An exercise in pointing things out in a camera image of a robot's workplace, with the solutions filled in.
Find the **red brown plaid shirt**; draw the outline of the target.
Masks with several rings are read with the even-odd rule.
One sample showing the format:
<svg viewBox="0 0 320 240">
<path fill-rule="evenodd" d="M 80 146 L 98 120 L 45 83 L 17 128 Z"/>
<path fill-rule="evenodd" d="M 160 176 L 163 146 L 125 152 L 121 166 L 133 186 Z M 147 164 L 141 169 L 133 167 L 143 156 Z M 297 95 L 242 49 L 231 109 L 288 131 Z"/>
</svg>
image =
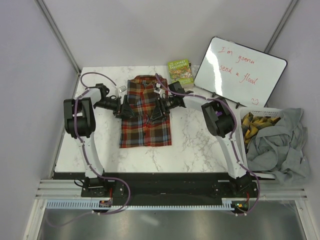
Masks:
<svg viewBox="0 0 320 240">
<path fill-rule="evenodd" d="M 166 117 L 152 120 L 156 99 L 157 79 L 154 75 L 138 75 L 127 81 L 128 103 L 135 117 L 121 120 L 119 147 L 164 147 L 172 144 L 171 122 Z"/>
</svg>

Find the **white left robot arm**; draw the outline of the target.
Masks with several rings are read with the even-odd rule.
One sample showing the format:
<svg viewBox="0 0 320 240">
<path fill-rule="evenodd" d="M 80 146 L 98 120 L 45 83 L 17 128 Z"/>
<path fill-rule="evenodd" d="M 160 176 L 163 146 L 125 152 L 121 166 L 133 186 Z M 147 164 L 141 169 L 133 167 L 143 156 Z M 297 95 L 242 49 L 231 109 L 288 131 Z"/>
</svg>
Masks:
<svg viewBox="0 0 320 240">
<path fill-rule="evenodd" d="M 119 119 L 130 119 L 135 113 L 130 107 L 128 95 L 118 88 L 118 95 L 108 96 L 110 89 L 102 83 L 88 87 L 76 98 L 63 101 L 64 128 L 75 140 L 85 166 L 84 189 L 92 188 L 99 197 L 106 196 L 110 185 L 106 181 L 115 181 L 115 177 L 104 176 L 95 144 L 96 118 L 95 108 L 112 111 Z"/>
</svg>

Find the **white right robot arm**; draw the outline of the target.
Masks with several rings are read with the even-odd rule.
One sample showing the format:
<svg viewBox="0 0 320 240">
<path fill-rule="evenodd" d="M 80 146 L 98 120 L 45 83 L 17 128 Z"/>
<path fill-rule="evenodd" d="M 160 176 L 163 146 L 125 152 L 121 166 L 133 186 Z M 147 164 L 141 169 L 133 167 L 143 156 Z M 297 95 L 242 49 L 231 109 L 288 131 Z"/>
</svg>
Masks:
<svg viewBox="0 0 320 240">
<path fill-rule="evenodd" d="M 185 91 L 179 82 L 167 87 L 161 82 L 155 84 L 155 108 L 150 120 L 153 122 L 166 119 L 170 110 L 182 107 L 202 112 L 209 133 L 218 140 L 227 165 L 228 175 L 232 181 L 229 191 L 235 197 L 242 196 L 247 191 L 249 171 L 244 166 L 240 150 L 236 143 L 237 120 L 226 100 L 223 98 L 206 98 Z"/>
</svg>

